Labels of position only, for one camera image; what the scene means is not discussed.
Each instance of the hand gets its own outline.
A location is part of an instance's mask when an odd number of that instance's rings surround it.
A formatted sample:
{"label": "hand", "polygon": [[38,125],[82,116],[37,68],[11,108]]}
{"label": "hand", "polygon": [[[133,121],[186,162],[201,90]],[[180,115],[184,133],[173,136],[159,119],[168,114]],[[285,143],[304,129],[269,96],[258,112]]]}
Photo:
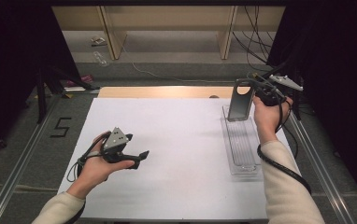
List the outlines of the hand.
{"label": "hand", "polygon": [[[91,151],[99,151],[102,141],[99,141]],[[134,161],[120,161],[108,163],[102,157],[92,157],[86,160],[79,178],[67,190],[67,193],[85,199],[86,195],[97,185],[103,183],[113,172],[129,168],[135,164]]]}
{"label": "hand", "polygon": [[[286,101],[292,105],[293,100],[287,97]],[[257,96],[254,96],[253,102],[255,105],[254,121],[257,125],[257,132],[260,138],[260,143],[263,144],[268,141],[278,140],[275,135],[275,130],[279,122],[279,108],[278,105],[266,106]],[[289,104],[283,103],[282,112],[283,120],[289,116]]]}

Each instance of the gray floor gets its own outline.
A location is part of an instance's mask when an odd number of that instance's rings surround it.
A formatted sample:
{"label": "gray floor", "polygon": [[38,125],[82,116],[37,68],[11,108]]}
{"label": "gray floor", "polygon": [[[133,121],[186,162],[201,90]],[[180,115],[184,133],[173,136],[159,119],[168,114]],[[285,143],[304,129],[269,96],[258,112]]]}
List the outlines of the gray floor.
{"label": "gray floor", "polygon": [[[103,33],[64,34],[80,73],[92,74],[94,86],[230,86],[236,77],[244,77],[248,72],[257,71],[249,66],[247,54],[234,39],[228,60],[221,60],[216,37],[212,32],[131,32],[124,43],[125,51],[117,61],[108,58],[106,47],[90,47],[90,39]],[[243,42],[246,41],[246,37],[241,33],[237,35]],[[271,41],[269,36],[263,35],[265,42]],[[252,44],[252,48],[258,55],[263,56],[259,45]],[[93,52],[96,50],[104,55],[110,63],[109,66],[101,67],[95,62]],[[249,57],[249,62],[257,68],[268,69],[268,66],[253,57]],[[30,223],[43,204],[57,193],[94,97],[97,97],[94,93],[81,91],[72,92],[71,98],[57,99],[57,105],[45,124],[42,136],[20,176],[0,223]],[[52,99],[56,99],[56,96],[49,98],[48,102],[53,102]],[[345,164],[334,156],[334,147],[328,135],[305,100],[301,104],[302,122],[345,200],[354,223],[357,223],[357,185]],[[0,190],[36,128],[37,104],[34,94],[29,97],[27,103],[29,107],[23,109],[6,138],[7,147],[0,148]],[[63,133],[62,130],[55,130],[59,118],[71,118],[62,122],[64,126],[69,127],[69,131],[66,137],[53,138],[52,135]],[[286,135],[292,149],[295,148],[295,142],[287,131]],[[321,209],[326,223],[339,223],[307,154],[301,145],[298,150],[298,166],[312,187],[312,197]],[[81,220],[79,223],[101,222]],[[266,220],[251,223],[266,223]]]}

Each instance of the white sleeve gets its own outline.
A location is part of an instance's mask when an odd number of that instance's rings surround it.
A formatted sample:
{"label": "white sleeve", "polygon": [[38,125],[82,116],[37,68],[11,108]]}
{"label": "white sleeve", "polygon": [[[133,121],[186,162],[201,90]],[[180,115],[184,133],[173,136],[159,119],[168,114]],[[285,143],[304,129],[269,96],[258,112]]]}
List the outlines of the white sleeve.
{"label": "white sleeve", "polygon": [[44,205],[33,224],[65,223],[74,217],[84,204],[85,200],[76,198],[66,192],[60,193]]}
{"label": "white sleeve", "polygon": [[[279,141],[261,146],[266,157],[299,174],[293,156]],[[262,161],[269,223],[324,223],[307,189],[297,180]]]}

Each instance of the white paper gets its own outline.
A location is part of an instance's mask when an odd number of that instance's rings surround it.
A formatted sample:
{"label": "white paper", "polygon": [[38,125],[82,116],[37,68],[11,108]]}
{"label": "white paper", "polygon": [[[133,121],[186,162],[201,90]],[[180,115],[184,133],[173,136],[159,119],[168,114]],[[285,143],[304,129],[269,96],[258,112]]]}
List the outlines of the white paper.
{"label": "white paper", "polygon": [[[100,133],[134,135],[123,151],[150,154],[137,170],[112,174],[87,197],[82,217],[207,221],[266,218],[264,183],[230,174],[221,111],[229,99],[93,100],[69,168]],[[287,146],[284,134],[279,139]],[[59,192],[69,183],[65,176]]]}

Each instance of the transparent box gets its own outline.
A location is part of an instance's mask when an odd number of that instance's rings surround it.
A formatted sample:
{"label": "transparent box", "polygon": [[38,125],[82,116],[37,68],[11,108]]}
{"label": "transparent box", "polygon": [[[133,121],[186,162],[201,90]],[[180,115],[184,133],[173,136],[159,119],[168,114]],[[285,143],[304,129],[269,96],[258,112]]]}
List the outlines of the transparent box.
{"label": "transparent box", "polygon": [[229,105],[224,105],[221,127],[231,174],[260,179],[261,160],[257,155],[260,142],[253,116],[250,115],[247,120],[229,121],[228,111]]}

